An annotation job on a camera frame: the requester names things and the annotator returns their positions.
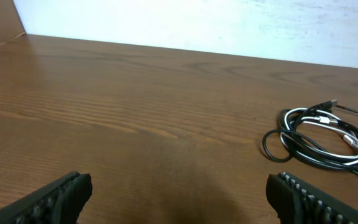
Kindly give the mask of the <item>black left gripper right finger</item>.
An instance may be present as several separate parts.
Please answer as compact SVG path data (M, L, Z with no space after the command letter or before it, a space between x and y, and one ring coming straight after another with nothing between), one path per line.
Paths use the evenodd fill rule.
M281 224L358 224L358 210L289 172L270 174L265 192Z

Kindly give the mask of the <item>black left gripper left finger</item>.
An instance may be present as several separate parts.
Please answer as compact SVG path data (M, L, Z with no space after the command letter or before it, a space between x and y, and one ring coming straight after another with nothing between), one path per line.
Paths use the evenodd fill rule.
M70 172L0 209L0 224L77 224L93 191L91 176Z

